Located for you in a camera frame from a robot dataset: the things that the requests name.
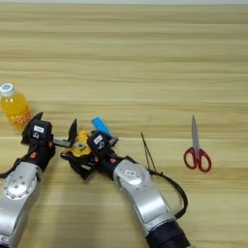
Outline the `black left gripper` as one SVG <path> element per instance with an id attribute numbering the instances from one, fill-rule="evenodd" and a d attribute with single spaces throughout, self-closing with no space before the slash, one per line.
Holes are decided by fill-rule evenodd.
<path id="1" fill-rule="evenodd" d="M 49 141 L 41 141 L 41 140 L 29 140 L 30 138 L 30 130 L 31 123 L 34 120 L 41 120 L 43 116 L 43 112 L 37 113 L 26 125 L 25 129 L 22 132 L 22 140 L 21 143 L 28 145 L 28 152 L 20 159 L 21 162 L 31 163 L 39 167 L 42 171 L 45 171 L 47 165 L 51 158 L 55 154 L 55 147 L 72 147 L 75 139 L 78 134 L 78 123 L 76 120 L 73 121 L 70 130 L 69 137 L 67 140 L 49 140 Z"/>

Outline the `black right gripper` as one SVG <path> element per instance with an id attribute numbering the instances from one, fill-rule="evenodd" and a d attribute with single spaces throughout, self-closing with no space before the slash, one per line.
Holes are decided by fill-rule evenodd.
<path id="1" fill-rule="evenodd" d="M 112 176 L 116 168 L 115 153 L 111 149 L 118 138 L 90 137 L 87 141 L 91 154 L 76 157 L 71 151 L 62 152 L 60 157 L 69 162 L 71 168 L 86 180 L 97 168 L 98 172 Z"/>

